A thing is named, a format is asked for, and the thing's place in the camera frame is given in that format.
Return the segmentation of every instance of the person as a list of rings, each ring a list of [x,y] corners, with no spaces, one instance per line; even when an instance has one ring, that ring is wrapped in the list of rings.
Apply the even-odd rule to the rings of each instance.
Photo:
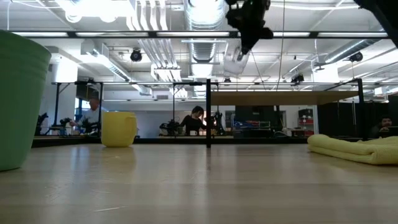
[[[200,117],[205,114],[202,107],[196,106],[192,109],[191,115],[186,115],[182,120],[180,126],[185,126],[185,134],[190,135],[191,131],[196,131],[196,135],[199,135],[199,129],[206,129],[206,126],[202,123]]]
[[[100,100],[96,97],[91,98],[89,104],[90,104],[90,109],[84,113],[84,115],[80,118],[78,122],[76,121],[69,122],[69,125],[71,127],[82,126],[83,121],[85,119],[87,119],[89,123],[98,122],[98,117],[100,116]]]
[[[389,129],[388,127],[392,126],[392,120],[391,117],[388,115],[384,115],[380,119],[380,123],[375,125],[371,129],[371,133],[369,135],[370,138],[379,138],[380,137],[380,132],[388,132]]]

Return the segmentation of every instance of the yellow cup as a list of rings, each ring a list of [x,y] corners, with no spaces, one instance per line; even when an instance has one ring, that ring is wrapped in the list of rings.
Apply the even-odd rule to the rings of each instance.
[[[136,134],[137,119],[134,113],[104,113],[101,141],[106,147],[128,147]]]

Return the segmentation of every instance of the woman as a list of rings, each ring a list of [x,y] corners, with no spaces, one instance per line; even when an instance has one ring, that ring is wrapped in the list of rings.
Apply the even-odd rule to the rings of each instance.
[[[196,106],[192,110],[191,115],[187,115],[181,122],[181,127],[185,126],[185,134],[190,135],[191,131],[196,131],[196,135],[199,135],[199,129],[206,129],[206,126],[202,123],[200,117],[205,114],[202,107]]]

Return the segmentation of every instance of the yellow cloth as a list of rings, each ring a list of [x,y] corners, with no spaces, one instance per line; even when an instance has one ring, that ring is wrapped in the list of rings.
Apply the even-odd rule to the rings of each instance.
[[[308,138],[312,152],[367,164],[398,164],[398,137],[348,142],[316,134]]]
[[[137,134],[137,119],[130,112],[105,112],[101,141],[107,147],[128,147]]]

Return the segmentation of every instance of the man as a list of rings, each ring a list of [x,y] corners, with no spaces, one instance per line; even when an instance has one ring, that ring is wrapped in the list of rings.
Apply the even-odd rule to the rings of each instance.
[[[375,127],[372,128],[370,133],[370,138],[379,138],[380,132],[388,132],[388,127],[392,126],[391,117],[388,115],[384,115],[380,119],[380,123],[377,124]]]
[[[87,119],[89,123],[98,122],[98,117],[100,115],[100,100],[98,98],[91,98],[89,104],[90,104],[90,109],[84,113],[84,115],[80,118],[79,122],[71,121],[69,123],[71,127],[82,126],[83,121],[85,119]]]

